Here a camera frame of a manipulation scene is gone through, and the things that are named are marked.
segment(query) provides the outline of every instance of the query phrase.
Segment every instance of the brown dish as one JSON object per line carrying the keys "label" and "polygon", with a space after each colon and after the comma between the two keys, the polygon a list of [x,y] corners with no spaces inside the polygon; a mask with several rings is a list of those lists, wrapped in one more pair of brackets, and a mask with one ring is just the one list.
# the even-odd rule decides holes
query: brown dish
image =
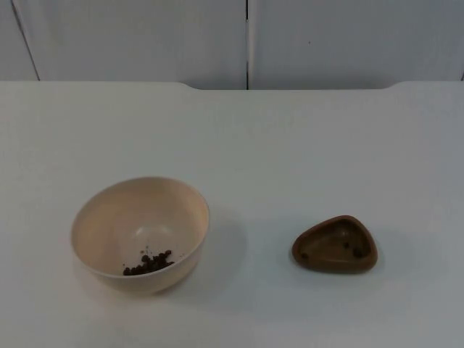
{"label": "brown dish", "polygon": [[377,262],[368,229],[349,215],[311,227],[297,238],[291,253],[302,267],[328,273],[363,273]]}

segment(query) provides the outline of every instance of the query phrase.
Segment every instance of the panel seam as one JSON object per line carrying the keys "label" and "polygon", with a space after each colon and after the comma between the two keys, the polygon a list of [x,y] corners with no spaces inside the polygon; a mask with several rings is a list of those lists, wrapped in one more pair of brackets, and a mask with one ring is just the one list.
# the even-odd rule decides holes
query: panel seam
{"label": "panel seam", "polygon": [[26,40],[26,35],[24,33],[24,27],[23,27],[23,25],[21,23],[21,19],[20,19],[20,16],[19,16],[18,12],[17,12],[15,3],[13,2],[13,0],[10,0],[10,4],[12,5],[13,15],[14,15],[14,18],[16,19],[17,27],[21,32],[22,40],[24,41],[26,49],[28,50],[29,59],[30,59],[30,62],[32,63],[32,68],[34,69],[34,73],[36,74],[37,81],[40,81],[41,77],[38,75],[36,63],[34,62],[34,58],[32,57],[32,53],[30,51],[28,40]]}

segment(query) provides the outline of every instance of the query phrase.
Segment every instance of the kibble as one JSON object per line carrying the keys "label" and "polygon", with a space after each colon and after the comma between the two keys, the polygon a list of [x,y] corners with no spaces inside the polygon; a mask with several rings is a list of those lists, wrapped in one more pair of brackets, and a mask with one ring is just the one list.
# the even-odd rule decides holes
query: kibble
{"label": "kibble", "polygon": [[124,276],[137,276],[139,274],[151,273],[156,270],[161,270],[167,266],[171,266],[174,262],[167,261],[167,258],[172,254],[171,250],[160,252],[158,255],[150,258],[147,254],[141,257],[141,265],[129,268],[126,267],[123,271]]}

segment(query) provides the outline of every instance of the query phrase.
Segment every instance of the bowl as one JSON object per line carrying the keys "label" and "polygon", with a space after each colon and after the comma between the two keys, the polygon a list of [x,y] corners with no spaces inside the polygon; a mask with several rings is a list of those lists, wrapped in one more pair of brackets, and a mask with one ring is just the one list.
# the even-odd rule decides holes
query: bowl
{"label": "bowl", "polygon": [[[166,289],[198,263],[210,214],[203,196],[170,178],[137,178],[98,193],[77,214],[71,243],[77,258],[105,283],[137,294]],[[123,275],[141,257],[172,254],[172,265]]]}

